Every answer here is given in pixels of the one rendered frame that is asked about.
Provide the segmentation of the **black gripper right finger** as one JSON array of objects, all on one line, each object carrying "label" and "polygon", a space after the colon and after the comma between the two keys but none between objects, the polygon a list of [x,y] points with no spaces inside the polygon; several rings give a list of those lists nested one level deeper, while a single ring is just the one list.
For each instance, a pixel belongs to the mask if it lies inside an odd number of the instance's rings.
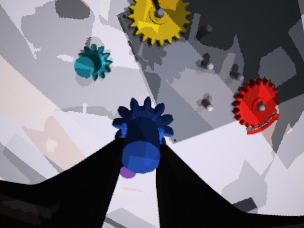
[{"label": "black gripper right finger", "polygon": [[249,214],[237,209],[168,145],[156,167],[159,228],[304,228],[304,215]]}]

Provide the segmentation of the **red gear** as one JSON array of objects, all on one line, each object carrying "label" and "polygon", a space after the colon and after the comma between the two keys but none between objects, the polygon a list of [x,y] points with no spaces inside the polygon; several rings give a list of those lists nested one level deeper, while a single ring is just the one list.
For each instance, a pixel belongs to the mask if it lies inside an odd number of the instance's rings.
[{"label": "red gear", "polygon": [[[247,83],[243,83],[244,89],[237,89],[240,95],[235,95],[236,102],[232,105],[236,107],[232,110],[233,114],[236,114],[236,121],[239,121],[240,125],[247,127],[256,127],[257,125],[263,126],[263,122],[268,122],[268,118],[273,118],[273,111],[277,111],[275,106],[279,106],[280,103],[276,99],[280,98],[277,95],[277,89],[272,82],[268,79],[261,81],[260,78],[251,79],[249,86]],[[257,109],[257,105],[263,103],[265,109]]]}]

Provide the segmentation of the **purple gear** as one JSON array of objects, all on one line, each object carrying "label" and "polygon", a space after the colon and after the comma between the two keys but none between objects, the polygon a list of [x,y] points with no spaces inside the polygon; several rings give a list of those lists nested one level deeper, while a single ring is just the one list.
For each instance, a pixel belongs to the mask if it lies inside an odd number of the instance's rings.
[{"label": "purple gear", "polygon": [[121,163],[120,174],[123,175],[124,178],[132,178],[133,175],[136,175],[135,173],[131,173],[131,171],[124,166],[124,163]]}]

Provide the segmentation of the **yellow gear with black stripe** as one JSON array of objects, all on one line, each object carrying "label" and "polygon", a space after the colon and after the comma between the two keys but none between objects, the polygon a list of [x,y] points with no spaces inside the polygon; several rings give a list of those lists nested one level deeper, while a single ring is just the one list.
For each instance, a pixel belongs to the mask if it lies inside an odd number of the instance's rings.
[{"label": "yellow gear with black stripe", "polygon": [[[191,25],[185,17],[191,15],[191,11],[185,10],[185,7],[191,5],[183,0],[133,0],[135,6],[128,6],[133,14],[127,15],[129,19],[135,19],[129,27],[136,30],[135,35],[144,34],[141,41],[151,38],[151,46],[155,45],[156,39],[159,39],[160,46],[163,47],[164,39],[167,39],[169,45],[172,43],[172,37],[180,41],[179,33],[187,33],[183,26]],[[164,17],[156,17],[157,10],[164,11]]]}]

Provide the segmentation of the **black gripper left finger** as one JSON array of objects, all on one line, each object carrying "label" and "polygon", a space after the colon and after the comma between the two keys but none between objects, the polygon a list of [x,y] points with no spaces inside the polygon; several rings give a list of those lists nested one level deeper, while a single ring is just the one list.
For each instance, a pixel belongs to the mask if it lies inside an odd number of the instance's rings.
[{"label": "black gripper left finger", "polygon": [[125,138],[36,185],[0,181],[0,228],[103,228]]}]

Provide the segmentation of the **dark teal gear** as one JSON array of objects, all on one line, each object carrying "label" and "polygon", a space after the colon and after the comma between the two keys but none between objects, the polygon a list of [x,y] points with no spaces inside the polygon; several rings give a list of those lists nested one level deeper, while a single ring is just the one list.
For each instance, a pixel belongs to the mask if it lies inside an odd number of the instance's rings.
[{"label": "dark teal gear", "polygon": [[105,78],[105,73],[111,73],[111,69],[107,67],[107,65],[111,65],[113,61],[107,59],[109,54],[111,53],[103,53],[104,46],[101,46],[99,50],[96,51],[96,43],[92,43],[92,51],[89,47],[84,47],[84,53],[79,53],[80,58],[76,59],[75,63],[75,73],[77,75],[81,75],[81,77],[91,77],[93,75],[93,79],[97,79],[97,74],[101,79]]}]

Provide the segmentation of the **blue gear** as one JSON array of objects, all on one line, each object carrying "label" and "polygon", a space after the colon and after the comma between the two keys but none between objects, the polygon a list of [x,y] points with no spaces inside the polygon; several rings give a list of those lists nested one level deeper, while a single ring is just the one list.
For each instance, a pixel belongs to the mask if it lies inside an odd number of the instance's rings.
[{"label": "blue gear", "polygon": [[131,173],[147,174],[159,166],[160,145],[167,145],[164,137],[172,137],[173,129],[169,127],[173,117],[164,114],[164,103],[151,107],[151,98],[147,97],[144,106],[139,106],[135,98],[129,103],[131,110],[119,106],[117,113],[121,118],[113,119],[111,125],[119,129],[113,139],[125,138],[123,153],[124,166]]}]

